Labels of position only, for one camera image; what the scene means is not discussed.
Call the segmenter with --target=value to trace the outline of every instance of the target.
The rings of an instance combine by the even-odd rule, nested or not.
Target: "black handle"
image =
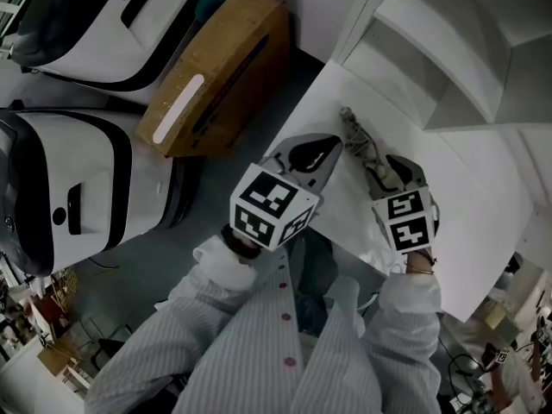
[[[122,11],[122,24],[124,24],[127,28],[130,28],[130,25],[132,24],[140,10],[144,7],[144,4],[146,4],[146,2],[147,0],[130,0],[129,4],[127,4],[127,7]]]
[[[77,184],[67,193],[67,224],[70,235],[82,234],[80,228],[81,187],[82,184]]]

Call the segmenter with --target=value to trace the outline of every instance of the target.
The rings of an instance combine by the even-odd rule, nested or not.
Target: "brown box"
[[[136,134],[167,156],[223,155],[289,70],[282,0],[227,0],[155,93]]]

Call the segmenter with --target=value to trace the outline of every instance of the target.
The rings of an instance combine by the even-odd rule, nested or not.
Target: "bracelet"
[[[434,274],[433,271],[428,272],[426,270],[420,270],[420,269],[415,268],[413,266],[409,266],[408,264],[406,264],[406,268],[408,268],[410,270],[408,273]]]

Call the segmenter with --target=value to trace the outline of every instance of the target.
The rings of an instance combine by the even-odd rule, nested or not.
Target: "black strap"
[[[147,0],[130,0],[127,7],[121,13],[122,24],[130,28],[130,25],[146,3]]]
[[[233,232],[234,230],[230,227],[230,224],[226,224],[221,230],[224,243],[230,250],[245,259],[255,259],[259,256],[261,251],[259,246],[255,248],[248,247],[239,238],[236,238]]]

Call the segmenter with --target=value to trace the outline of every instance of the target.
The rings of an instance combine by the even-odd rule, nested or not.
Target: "white table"
[[[356,76],[330,61],[270,148],[311,132],[343,137],[339,109],[350,107],[385,153],[424,169],[441,209],[434,255],[442,308],[465,321],[511,258],[533,210],[509,151],[494,131],[424,133]],[[358,161],[343,153],[311,227],[383,273],[400,266],[370,208]]]

